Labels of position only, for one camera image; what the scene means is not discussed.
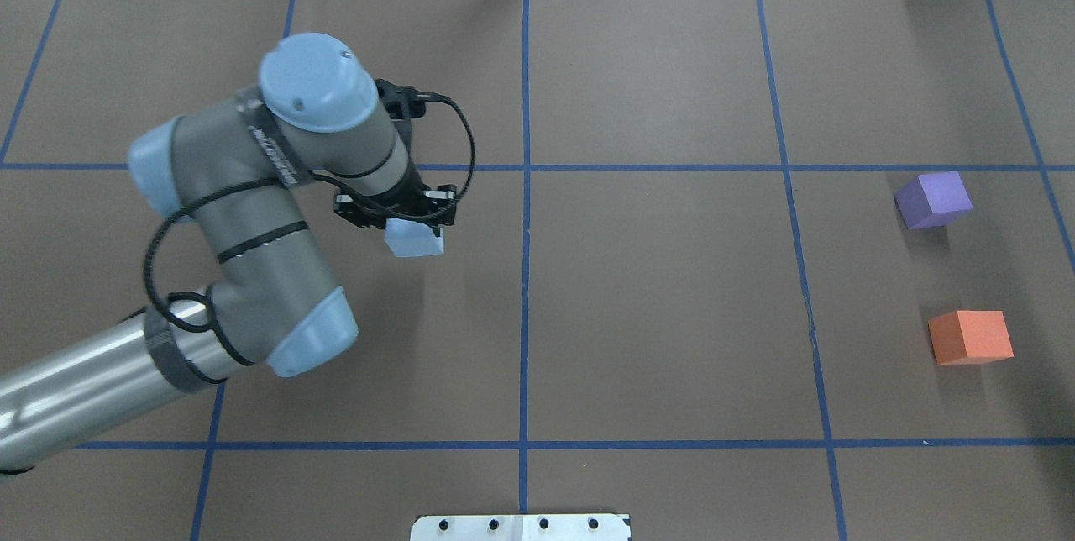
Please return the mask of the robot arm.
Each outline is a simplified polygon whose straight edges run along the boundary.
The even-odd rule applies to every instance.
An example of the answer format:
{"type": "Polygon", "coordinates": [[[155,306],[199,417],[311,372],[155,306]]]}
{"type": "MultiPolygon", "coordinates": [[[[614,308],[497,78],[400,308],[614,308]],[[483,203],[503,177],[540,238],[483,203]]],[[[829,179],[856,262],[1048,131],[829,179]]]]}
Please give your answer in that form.
{"type": "Polygon", "coordinates": [[[333,211],[360,228],[443,228],[469,190],[431,187],[413,159],[427,105],[462,123],[450,97],[373,79],[333,35],[285,37],[254,84],[138,138],[128,169],[160,216],[139,273],[145,305],[129,318],[3,376],[3,480],[61,450],[266,364],[298,376],[349,348],[359,329],[293,197],[325,182],[333,211]]]}

